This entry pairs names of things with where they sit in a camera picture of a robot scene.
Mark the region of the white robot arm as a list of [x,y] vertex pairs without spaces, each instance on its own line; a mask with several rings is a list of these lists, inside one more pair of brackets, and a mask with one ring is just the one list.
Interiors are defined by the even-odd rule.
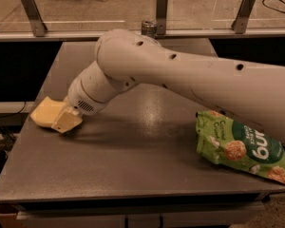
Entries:
[[285,66],[177,52],[114,29],[72,82],[51,128],[65,133],[139,84],[165,87],[285,143]]

